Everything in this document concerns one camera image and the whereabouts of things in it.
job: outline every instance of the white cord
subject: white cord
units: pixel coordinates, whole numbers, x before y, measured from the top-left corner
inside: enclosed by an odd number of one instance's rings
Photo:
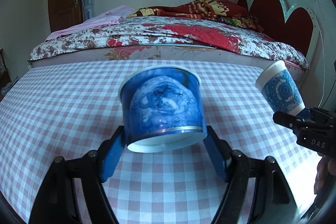
[[[323,53],[323,93],[322,93],[321,101],[320,101],[320,103],[319,103],[319,107],[320,107],[321,104],[322,104],[322,101],[323,101],[323,97],[324,97],[324,86],[325,86],[325,83],[326,83],[326,63],[325,63],[325,61],[324,61],[324,44],[323,44],[323,38],[322,38],[322,33],[321,33],[320,26],[319,26],[319,31],[320,31],[320,36],[321,36],[322,53]]]

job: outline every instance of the blue gripper pad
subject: blue gripper pad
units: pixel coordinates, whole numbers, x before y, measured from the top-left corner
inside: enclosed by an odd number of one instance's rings
[[[115,132],[117,136],[113,136],[110,140],[104,141],[98,149],[99,165],[100,165],[100,179],[102,182],[107,181],[108,178],[113,176],[117,167],[120,157],[125,148],[125,136],[122,128],[121,132]]]
[[[208,136],[203,140],[205,148],[215,168],[216,175],[224,182],[230,180],[229,167],[231,165],[231,148],[223,140],[220,140],[211,127],[207,127]]]

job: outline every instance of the red headboard panel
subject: red headboard panel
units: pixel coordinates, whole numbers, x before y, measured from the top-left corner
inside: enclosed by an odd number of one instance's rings
[[[284,11],[283,0],[252,1],[249,11],[259,19],[260,25],[264,28],[264,33],[276,41],[291,45],[306,56],[314,29],[309,12],[302,7],[298,7],[289,11],[290,16],[285,22],[287,8]],[[239,0],[238,4],[248,7],[247,0]]]

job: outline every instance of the headboard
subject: headboard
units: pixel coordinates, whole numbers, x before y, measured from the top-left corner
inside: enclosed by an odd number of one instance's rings
[[[307,5],[296,3],[287,9],[285,0],[238,0],[237,4],[259,19],[265,34],[291,45],[311,63],[320,28]]]

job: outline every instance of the floral bedsheet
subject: floral bedsheet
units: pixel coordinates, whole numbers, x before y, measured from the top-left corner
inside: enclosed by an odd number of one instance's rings
[[[167,43],[213,46],[241,55],[289,61],[309,69],[301,52],[263,33],[203,19],[154,16],[126,18],[118,25],[88,29],[45,41],[33,49],[30,60],[91,48]]]

